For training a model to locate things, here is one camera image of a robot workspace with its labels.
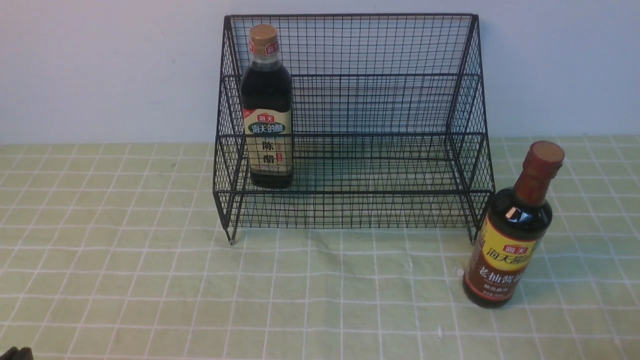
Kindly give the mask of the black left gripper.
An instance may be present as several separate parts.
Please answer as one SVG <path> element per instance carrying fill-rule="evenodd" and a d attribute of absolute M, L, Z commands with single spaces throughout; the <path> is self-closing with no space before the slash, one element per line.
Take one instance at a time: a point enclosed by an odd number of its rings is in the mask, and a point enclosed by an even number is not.
<path fill-rule="evenodd" d="M 30 347 L 11 347 L 0 356 L 0 360 L 34 360 L 34 354 Z"/>

